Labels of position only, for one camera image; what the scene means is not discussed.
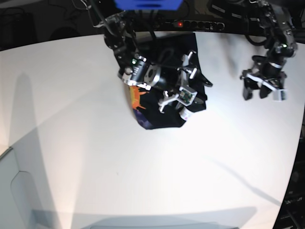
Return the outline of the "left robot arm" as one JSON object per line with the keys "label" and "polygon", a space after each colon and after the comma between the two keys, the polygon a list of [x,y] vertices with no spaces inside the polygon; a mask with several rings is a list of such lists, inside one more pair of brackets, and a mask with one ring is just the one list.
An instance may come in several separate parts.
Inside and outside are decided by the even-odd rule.
{"label": "left robot arm", "polygon": [[266,39],[254,42],[249,35],[246,38],[254,46],[264,46],[267,52],[264,56],[252,56],[252,68],[242,72],[243,98],[246,101],[252,99],[253,91],[258,90],[261,99],[272,94],[273,100],[284,101],[287,98],[284,88],[287,75],[283,67],[298,49],[289,22],[290,14],[287,9],[268,0],[251,0],[249,3],[257,11]]}

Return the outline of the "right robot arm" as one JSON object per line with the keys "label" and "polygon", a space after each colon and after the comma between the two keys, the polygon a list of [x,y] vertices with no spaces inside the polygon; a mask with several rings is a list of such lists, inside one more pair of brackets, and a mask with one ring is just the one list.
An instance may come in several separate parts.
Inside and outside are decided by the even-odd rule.
{"label": "right robot arm", "polygon": [[157,38],[150,24],[134,13],[106,18],[95,12],[126,85],[156,93],[160,113],[173,105],[177,110],[205,109],[205,87],[212,83],[201,72],[195,34]]}

